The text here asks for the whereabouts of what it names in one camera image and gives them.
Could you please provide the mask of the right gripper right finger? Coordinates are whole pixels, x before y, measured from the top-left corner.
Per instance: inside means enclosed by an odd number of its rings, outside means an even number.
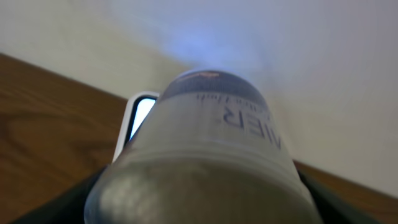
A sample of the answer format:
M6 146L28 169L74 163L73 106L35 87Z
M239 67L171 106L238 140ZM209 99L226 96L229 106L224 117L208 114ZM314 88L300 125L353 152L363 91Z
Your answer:
M318 212L327 224L378 224L370 216L345 203L303 172L298 172L301 182L309 190Z

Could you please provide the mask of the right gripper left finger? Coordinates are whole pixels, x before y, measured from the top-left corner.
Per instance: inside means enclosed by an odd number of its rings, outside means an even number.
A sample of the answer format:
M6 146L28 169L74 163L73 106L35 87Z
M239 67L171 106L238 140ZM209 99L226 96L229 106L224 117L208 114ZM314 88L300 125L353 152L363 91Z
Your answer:
M106 168L101 168L58 197L17 218L12 224L84 224L85 202Z

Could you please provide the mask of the white jar blue label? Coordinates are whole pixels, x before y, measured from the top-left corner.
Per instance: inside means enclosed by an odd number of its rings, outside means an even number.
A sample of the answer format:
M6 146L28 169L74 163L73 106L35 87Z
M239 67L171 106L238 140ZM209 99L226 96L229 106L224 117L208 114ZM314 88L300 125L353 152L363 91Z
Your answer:
M260 92L177 77L90 192L86 223L321 223Z

